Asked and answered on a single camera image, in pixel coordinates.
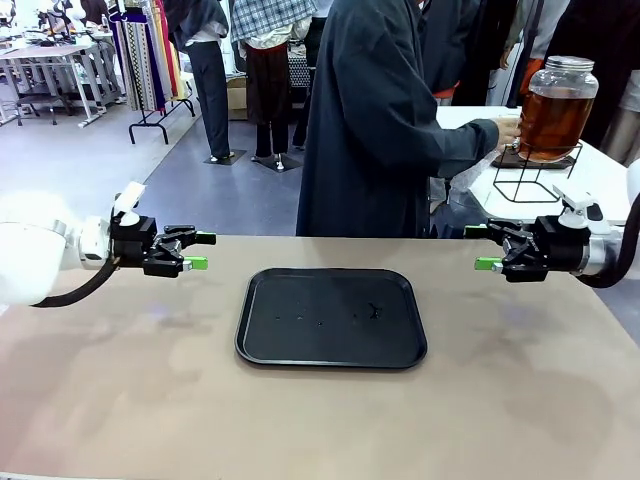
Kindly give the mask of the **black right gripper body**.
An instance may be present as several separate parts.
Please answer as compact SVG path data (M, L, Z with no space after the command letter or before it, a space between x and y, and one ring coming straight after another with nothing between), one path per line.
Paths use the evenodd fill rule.
M549 272L573 273L582 264L584 250L589 244L590 230L562 225L559 216L540 216L521 230L531 235L537 249L523 260L524 273L519 283L536 283L546 279Z

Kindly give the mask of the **person's right hand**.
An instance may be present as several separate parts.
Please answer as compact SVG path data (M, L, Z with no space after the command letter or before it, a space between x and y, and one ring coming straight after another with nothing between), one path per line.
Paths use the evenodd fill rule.
M494 118L493 122L498 128L498 149L506 148L518 141L521 136L521 119L519 116L501 116Z

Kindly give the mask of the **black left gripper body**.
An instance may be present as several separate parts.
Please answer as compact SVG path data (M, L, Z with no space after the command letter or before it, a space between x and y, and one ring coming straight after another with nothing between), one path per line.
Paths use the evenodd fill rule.
M174 261L156 242L158 229L154 217L140 216L131 225L123 217L110 222L112 256L121 268L141 269L147 276L173 278Z

